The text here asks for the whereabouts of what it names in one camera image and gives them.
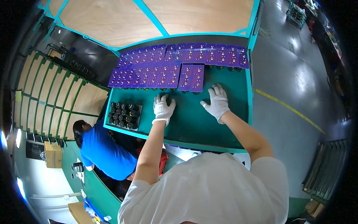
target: brown box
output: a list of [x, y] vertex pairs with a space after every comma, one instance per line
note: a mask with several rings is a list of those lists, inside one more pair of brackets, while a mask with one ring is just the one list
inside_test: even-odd
[[57, 143], [45, 142], [46, 167], [62, 168], [62, 149]]
[[307, 212], [309, 214], [313, 213], [316, 208], [318, 207], [319, 205], [319, 202], [318, 201], [315, 201], [315, 200], [312, 200], [310, 202], [307, 203], [307, 205], [305, 206], [305, 209], [307, 210]]
[[90, 214], [88, 214], [84, 209], [83, 201], [68, 204], [68, 210], [78, 224], [93, 223]]

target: black hair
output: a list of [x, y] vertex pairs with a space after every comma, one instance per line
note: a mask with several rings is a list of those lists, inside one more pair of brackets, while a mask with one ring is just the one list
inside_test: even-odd
[[83, 127], [82, 125], [85, 125], [86, 122], [84, 120], [78, 120], [73, 124], [73, 134], [74, 134], [74, 139], [76, 141], [77, 146], [79, 147], [79, 149], [82, 148], [82, 134], [83, 134]]

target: yellow floor tape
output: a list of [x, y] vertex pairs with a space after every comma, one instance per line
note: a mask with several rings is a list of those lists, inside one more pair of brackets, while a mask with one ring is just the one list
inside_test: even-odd
[[305, 119], [306, 121], [308, 121], [310, 124], [312, 124], [315, 128], [317, 128], [320, 132], [322, 132], [323, 134], [326, 134], [320, 127], [318, 127], [315, 123], [313, 123], [310, 119], [308, 119], [305, 115], [301, 114], [300, 112], [298, 112], [297, 110], [293, 109], [292, 107], [290, 107], [289, 105], [285, 104], [284, 102], [282, 102], [281, 100], [278, 100], [276, 98], [274, 98], [273, 96], [270, 96], [269, 94], [266, 94], [260, 90], [257, 89], [253, 89], [253, 91], [261, 94], [262, 96], [265, 96], [267, 98], [270, 98], [273, 101], [276, 101], [277, 103], [280, 103], [281, 105], [283, 105], [284, 107], [286, 107], [287, 109], [293, 111], [295, 114], [299, 115], [300, 117], [302, 117], [303, 119]]

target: green workbench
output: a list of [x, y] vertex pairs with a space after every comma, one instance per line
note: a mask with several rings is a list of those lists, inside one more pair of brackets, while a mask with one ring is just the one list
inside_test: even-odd
[[242, 153], [246, 152], [236, 137], [226, 125], [220, 125], [200, 105], [205, 99], [208, 103], [207, 90], [212, 85], [220, 83], [227, 93], [229, 107], [241, 119], [252, 124], [252, 90], [250, 72], [243, 69], [241, 72], [229, 71], [226, 67], [218, 70], [205, 68], [204, 89], [197, 95], [188, 92], [186, 94], [178, 90], [161, 89], [138, 90], [112, 88], [108, 100], [107, 111], [111, 110], [111, 102], [123, 102], [126, 104], [142, 105], [138, 131], [132, 131], [112, 125], [105, 120], [104, 127], [117, 132], [122, 132], [135, 137], [147, 139], [155, 118], [153, 112], [154, 97], [158, 94], [169, 94], [170, 99], [176, 100], [176, 108], [164, 133], [164, 143], [196, 150]]
[[[62, 154], [62, 170], [73, 192], [80, 192], [81, 189], [91, 200], [97, 210], [103, 215], [109, 215], [112, 220], [109, 223], [117, 223], [117, 215], [121, 207], [120, 200], [103, 184], [99, 177], [93, 172], [84, 170], [84, 184], [75, 176], [71, 178], [71, 163], [77, 162], [77, 158], [82, 161], [79, 149], [74, 141], [66, 142], [67, 146], [63, 147]], [[77, 197], [79, 201], [83, 201], [82, 196]]]

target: wooden board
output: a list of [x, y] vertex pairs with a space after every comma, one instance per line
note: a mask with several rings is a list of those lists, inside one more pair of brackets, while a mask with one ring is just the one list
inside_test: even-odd
[[25, 85], [25, 81], [26, 81], [26, 77], [27, 74], [29, 72], [32, 60], [35, 57], [36, 52], [32, 52], [31, 55], [27, 56], [23, 70], [21, 72], [21, 76], [20, 76], [20, 80], [19, 80], [19, 84], [18, 84], [18, 90], [23, 90], [24, 89], [24, 85]]
[[20, 127], [20, 109], [21, 109], [21, 102], [15, 101], [14, 123], [16, 127]]
[[82, 86], [81, 90], [79, 91], [73, 107], [73, 111], [99, 115], [103, 105], [107, 100], [107, 95], [107, 91], [87, 83], [85, 86]]
[[24, 88], [24, 93], [31, 94], [32, 86], [34, 85], [35, 77], [37, 74], [37, 70], [39, 69], [43, 57], [39, 56], [31, 66], [29, 76], [27, 77], [26, 86]]
[[58, 95], [56, 106], [63, 107], [63, 103], [65, 102], [67, 92], [71, 86], [71, 83], [73, 81], [74, 74], [70, 74], [68, 78], [65, 78], [65, 81], [63, 82], [63, 85], [60, 89], [60, 94]]
[[143, 0], [172, 34], [234, 33], [248, 27], [253, 0]]
[[56, 16], [64, 0], [50, 1], [48, 8], [53, 16]]
[[44, 126], [42, 130], [42, 132], [45, 133], [45, 136], [48, 136], [49, 134], [49, 125], [51, 121], [52, 110], [53, 110], [52, 107], [49, 106], [46, 107], [45, 116], [44, 116]]
[[61, 114], [61, 110], [55, 108], [53, 111], [51, 128], [50, 128], [50, 132], [49, 132], [50, 134], [52, 134], [52, 137], [56, 137], [56, 131], [57, 131], [57, 127], [58, 127], [58, 120], [60, 119], [60, 114]]
[[27, 128], [27, 112], [29, 107], [30, 98], [27, 96], [23, 96], [22, 106], [21, 106], [21, 122], [20, 125], [23, 127], [23, 130], [26, 131]]
[[66, 70], [62, 70], [61, 73], [57, 73], [57, 76], [55, 78], [55, 81], [53, 82], [52, 89], [50, 91], [50, 95], [47, 101], [48, 104], [54, 105], [57, 93], [60, 91], [60, 85], [62, 83], [65, 74], [66, 74]]
[[[76, 82], [73, 83], [72, 85], [72, 88], [68, 94], [68, 98], [67, 98], [67, 101], [66, 101], [66, 104], [65, 104], [65, 107], [64, 109], [66, 110], [71, 110], [71, 106], [72, 106], [72, 103], [74, 101], [74, 98], [77, 94], [77, 91], [78, 91], [78, 88], [81, 86], [82, 84], [82, 81], [83, 79], [79, 78]], [[83, 99], [86, 99], [87, 96], [85, 96], [84, 98], [79, 98], [77, 97], [77, 99], [81, 99], [82, 101], [85, 101]]]
[[41, 3], [42, 3], [42, 6], [45, 7], [46, 3], [47, 3], [47, 0], [41, 0]]
[[34, 124], [35, 124], [35, 111], [36, 111], [36, 100], [30, 100], [30, 107], [29, 107], [29, 118], [27, 121], [27, 127], [30, 129], [31, 133], [34, 133]]
[[55, 77], [57, 69], [58, 66], [55, 65], [52, 69], [48, 70], [44, 85], [42, 86], [39, 101], [46, 102], [46, 98], [49, 94], [50, 86], [53, 81], [53, 78]]
[[132, 0], [69, 1], [60, 18], [65, 26], [111, 47], [162, 36]]
[[85, 115], [79, 115], [79, 114], [71, 114], [69, 121], [68, 121], [67, 130], [66, 130], [67, 140], [74, 140], [72, 127], [73, 127], [73, 124], [78, 120], [84, 120], [85, 122], [87, 122], [91, 126], [93, 126], [97, 121], [97, 117], [85, 116]]
[[37, 134], [41, 134], [40, 131], [42, 127], [44, 109], [45, 109], [45, 105], [43, 104], [37, 105], [36, 123], [35, 123], [35, 130], [37, 131]]
[[60, 125], [59, 125], [59, 127], [58, 127], [58, 134], [57, 134], [57, 135], [60, 136], [60, 138], [63, 138], [63, 137], [64, 137], [68, 115], [69, 115], [68, 112], [63, 112], [63, 113], [62, 113], [61, 122], [60, 122]]
[[38, 98], [40, 93], [40, 88], [42, 85], [42, 82], [44, 80], [46, 71], [48, 66], [50, 65], [50, 61], [46, 61], [45, 64], [42, 64], [39, 70], [39, 73], [37, 74], [35, 83], [34, 83], [34, 89], [32, 90], [32, 97]]

